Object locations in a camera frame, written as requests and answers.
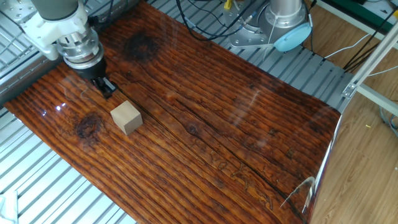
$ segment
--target blue component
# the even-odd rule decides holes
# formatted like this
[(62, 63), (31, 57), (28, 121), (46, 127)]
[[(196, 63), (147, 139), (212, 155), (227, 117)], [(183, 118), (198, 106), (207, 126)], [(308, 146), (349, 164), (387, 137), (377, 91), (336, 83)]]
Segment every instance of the blue component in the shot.
[(292, 50), (300, 45), (310, 34), (311, 26), (309, 22), (306, 22), (292, 29), (275, 41), (274, 47), (280, 52)]

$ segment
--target wooden floor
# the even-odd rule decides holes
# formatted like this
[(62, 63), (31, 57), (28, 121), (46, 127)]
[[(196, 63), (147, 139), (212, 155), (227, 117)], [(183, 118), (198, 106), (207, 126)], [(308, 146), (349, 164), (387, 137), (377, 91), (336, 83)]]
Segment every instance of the wooden floor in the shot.
[[(321, 56), (353, 45), (366, 35), (319, 6), (312, 14), (314, 50)], [(338, 53), (330, 60), (342, 67), (358, 49)], [(375, 72), (398, 65), (397, 58), (398, 51), (391, 50)], [(397, 73), (398, 69), (368, 78), (365, 84), (398, 100)], [(357, 93), (343, 113), (311, 223), (398, 223), (398, 138), (383, 124), (378, 110)]]

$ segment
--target wooden table surface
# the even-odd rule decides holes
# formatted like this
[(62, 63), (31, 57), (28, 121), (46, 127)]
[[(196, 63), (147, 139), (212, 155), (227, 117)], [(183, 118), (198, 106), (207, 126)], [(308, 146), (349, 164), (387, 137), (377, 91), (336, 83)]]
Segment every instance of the wooden table surface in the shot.
[[(339, 112), (145, 2), (100, 35), (120, 90), (61, 63), (6, 108), (139, 223), (306, 223)], [(129, 100), (126, 136), (110, 111)]]

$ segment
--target wooden cube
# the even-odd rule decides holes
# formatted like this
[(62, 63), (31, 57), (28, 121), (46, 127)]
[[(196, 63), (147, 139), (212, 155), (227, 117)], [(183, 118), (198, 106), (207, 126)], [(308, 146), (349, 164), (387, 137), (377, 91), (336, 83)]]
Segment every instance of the wooden cube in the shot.
[(117, 108), (113, 109), (111, 115), (113, 121), (126, 135), (129, 135), (142, 125), (140, 112), (128, 101), (125, 101)]

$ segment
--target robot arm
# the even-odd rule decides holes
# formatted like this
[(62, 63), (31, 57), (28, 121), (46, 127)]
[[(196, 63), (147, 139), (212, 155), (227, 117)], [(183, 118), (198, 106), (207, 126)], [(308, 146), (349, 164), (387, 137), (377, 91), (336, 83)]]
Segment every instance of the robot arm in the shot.
[(37, 13), (22, 24), (26, 39), (48, 59), (63, 60), (82, 78), (89, 80), (105, 98), (114, 90), (106, 78), (104, 48), (88, 24), (79, 0), (32, 0)]

